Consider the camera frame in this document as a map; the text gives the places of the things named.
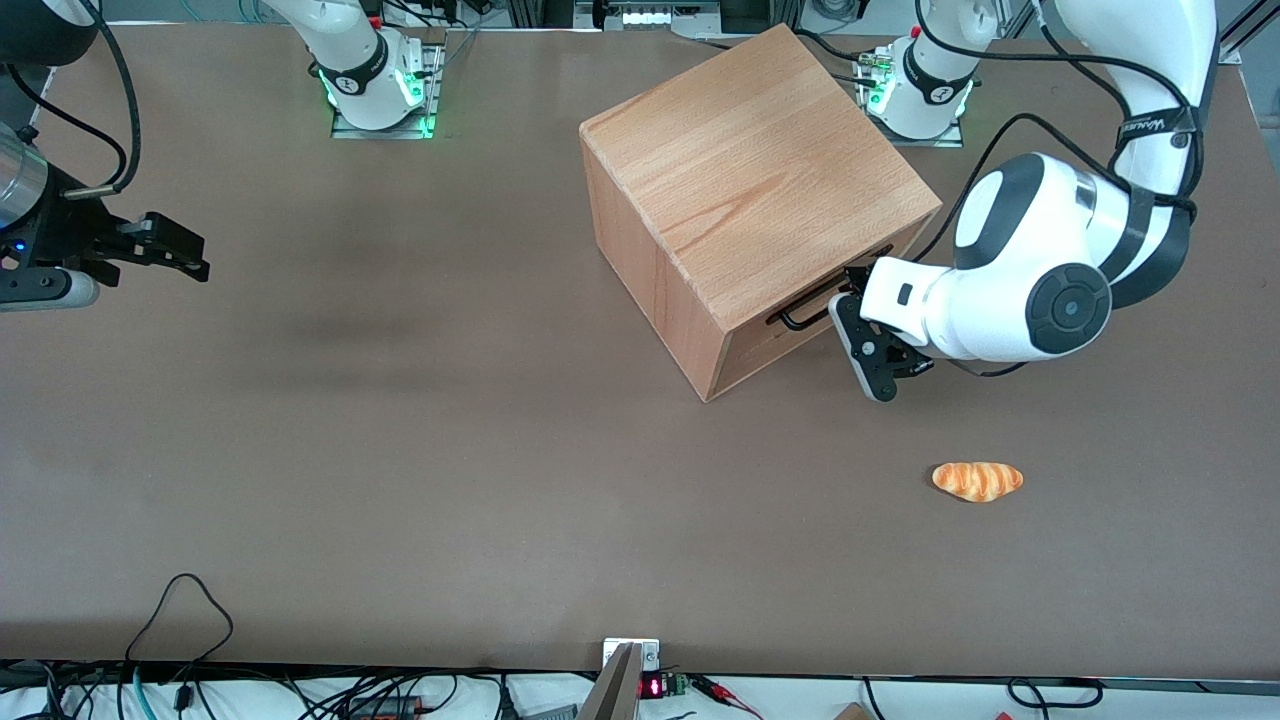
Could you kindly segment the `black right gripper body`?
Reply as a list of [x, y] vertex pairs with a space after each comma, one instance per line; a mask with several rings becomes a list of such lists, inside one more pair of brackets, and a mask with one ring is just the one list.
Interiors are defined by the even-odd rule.
[[113, 215], [100, 199], [72, 201], [61, 196], [83, 184], [64, 170], [49, 170], [47, 183], [33, 209], [3, 229], [3, 260], [18, 266], [61, 266], [76, 269], [82, 256], [110, 258], [111, 263], [131, 263], [134, 238], [123, 233], [129, 222]]

